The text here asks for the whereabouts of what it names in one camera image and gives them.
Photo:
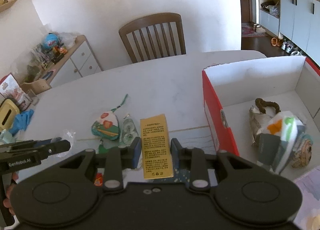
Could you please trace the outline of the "person left hand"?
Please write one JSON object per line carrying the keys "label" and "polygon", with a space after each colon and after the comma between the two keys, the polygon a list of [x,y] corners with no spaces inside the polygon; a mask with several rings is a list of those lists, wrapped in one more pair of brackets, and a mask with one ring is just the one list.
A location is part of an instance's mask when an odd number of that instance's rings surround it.
{"label": "person left hand", "polygon": [[17,185],[17,182],[16,182],[17,180],[18,180],[18,174],[17,172],[13,172],[11,177],[11,184],[10,186],[7,187],[6,198],[3,201],[4,207],[7,208],[12,215],[15,215],[15,212],[11,205],[10,196],[11,196],[12,190]]}

